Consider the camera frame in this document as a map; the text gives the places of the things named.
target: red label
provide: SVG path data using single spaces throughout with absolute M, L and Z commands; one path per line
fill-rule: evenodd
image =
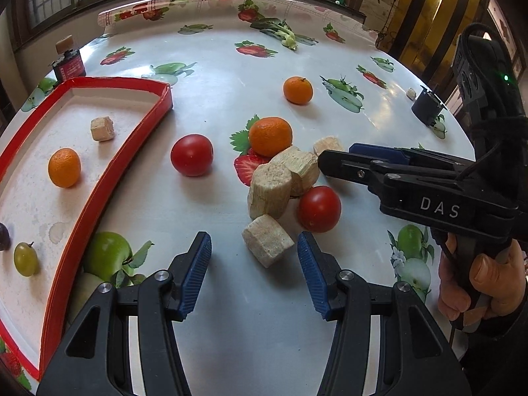
M 61 65 L 59 71 L 63 80 L 78 78 L 84 72 L 83 59 L 78 55 Z

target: metal bolt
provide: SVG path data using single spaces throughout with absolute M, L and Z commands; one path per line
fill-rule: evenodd
M 408 292 L 411 290 L 411 286 L 404 281 L 398 281 L 398 283 L 396 283 L 396 287 L 402 292 Z
M 168 271 L 158 271 L 154 274 L 154 278 L 158 281 L 165 281 L 168 278 Z
M 101 283 L 97 290 L 101 293 L 108 293 L 110 290 L 112 290 L 112 283 Z
M 354 273 L 349 269 L 344 269 L 339 273 L 339 278 L 345 281 L 350 281 L 354 278 Z

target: fruit print tablecloth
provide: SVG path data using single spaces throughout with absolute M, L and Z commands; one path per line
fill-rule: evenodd
M 297 50 L 273 30 L 255 28 L 263 19 L 285 21 Z M 117 233 L 130 246 L 127 259 L 116 265 L 120 282 L 134 283 L 167 267 L 197 231 L 208 231 L 210 267 L 194 313 L 176 329 L 193 394 L 315 394 L 334 324 L 313 309 L 295 251 L 266 270 L 240 235 L 250 222 L 248 180 L 263 163 L 249 147 L 251 125 L 262 117 L 282 117 L 293 128 L 294 145 L 306 151 L 328 135 L 338 136 L 346 148 L 353 143 L 424 147 L 465 158 L 473 158 L 471 144 L 447 111 L 444 140 L 421 124 L 405 94 L 410 87 L 420 92 L 421 81 L 376 50 L 375 34 L 331 10 L 290 0 L 148 0 L 103 13 L 99 20 L 107 26 L 105 35 L 81 50 L 88 75 L 165 81 L 174 100 L 174 112 L 137 156 L 97 230 Z M 291 76 L 312 83 L 310 104 L 299 107 L 283 98 L 282 84 Z M 52 76 L 41 82 L 12 125 L 27 117 L 52 84 Z M 172 145 L 188 133 L 212 141 L 213 170 L 205 177 L 181 177 L 171 165 Z M 321 249 L 367 281 L 410 282 L 448 332 L 436 309 L 440 251 L 428 228 L 381 214 L 379 200 L 364 186 L 322 175 L 317 184 L 334 188 L 343 205 L 338 225 L 316 234 Z M 296 200 L 290 201 L 279 220 L 294 239 L 302 230 L 295 207 Z M 142 249 L 137 274 L 131 254 Z M 98 281 L 81 276 L 79 290 L 89 293 Z M 374 391 L 376 381 L 373 323 L 365 394 Z

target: orange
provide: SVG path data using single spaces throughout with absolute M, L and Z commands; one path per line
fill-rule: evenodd
M 255 153 L 272 158 L 291 146 L 293 133 L 280 117 L 264 117 L 249 129 L 249 144 Z
M 299 76 L 287 79 L 282 86 L 282 91 L 286 99 L 294 104 L 308 104 L 314 96 L 312 84 Z
M 69 148 L 58 150 L 49 159 L 48 174 L 56 186 L 71 187 L 75 185 L 81 175 L 79 155 Z

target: red tomato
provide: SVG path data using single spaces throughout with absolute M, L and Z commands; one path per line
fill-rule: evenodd
M 184 136 L 173 146 L 171 162 L 184 176 L 202 176 L 213 163 L 213 145 L 200 134 Z
M 308 231 L 327 232 L 341 217 L 341 200 L 328 186 L 317 186 L 299 201 L 297 218 Z

